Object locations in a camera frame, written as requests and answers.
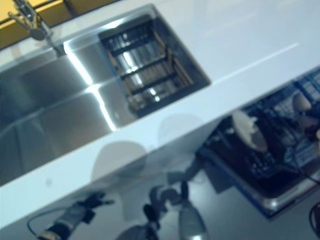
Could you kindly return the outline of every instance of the kitchen sink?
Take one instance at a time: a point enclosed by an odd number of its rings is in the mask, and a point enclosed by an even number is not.
[[[0,73],[0,184],[210,84],[152,5]]]

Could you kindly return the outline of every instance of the yellow wall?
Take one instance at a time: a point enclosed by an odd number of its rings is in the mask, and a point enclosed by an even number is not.
[[[29,0],[29,3],[34,6],[43,3],[45,0]],[[14,7],[13,0],[0,0],[0,20],[8,17],[8,12],[17,13]]]

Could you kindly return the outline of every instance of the cable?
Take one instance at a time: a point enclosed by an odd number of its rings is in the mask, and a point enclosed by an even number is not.
[[[54,209],[51,209],[51,210],[48,210],[48,211],[44,211],[44,212],[41,212],[33,217],[31,217],[27,222],[26,222],[26,226],[27,228],[29,229],[29,231],[34,235],[34,236],[37,236],[37,234],[35,233],[35,231],[31,228],[31,222],[40,218],[40,217],[43,217],[43,216],[46,216],[48,214],[52,214],[52,213],[55,213],[55,212],[58,212],[58,211],[65,211],[67,210],[68,207],[59,207],[59,208],[54,208]]]
[[[309,211],[309,223],[310,223],[310,226],[314,232],[314,234],[320,239],[320,232],[317,231],[314,223],[313,223],[313,213],[315,211],[315,208],[318,207],[318,205],[320,204],[320,202],[318,202],[316,205],[314,205],[311,210]]]

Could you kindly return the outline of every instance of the dishwasher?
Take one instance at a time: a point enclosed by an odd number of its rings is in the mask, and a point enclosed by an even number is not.
[[[199,150],[268,218],[320,181],[320,68],[224,118]]]

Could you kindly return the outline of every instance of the blue dish rack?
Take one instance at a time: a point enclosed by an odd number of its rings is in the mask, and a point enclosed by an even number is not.
[[[313,182],[312,187],[306,187],[308,190],[283,203],[283,196],[304,184],[307,177],[320,173],[319,142],[302,132],[293,108],[293,98],[299,93],[312,104],[308,115],[320,119],[320,67],[241,109],[257,119],[255,123],[268,143],[267,152],[255,151],[243,143],[233,129],[231,116],[221,121],[199,150],[268,218],[314,190]],[[272,207],[278,199],[281,204]]]

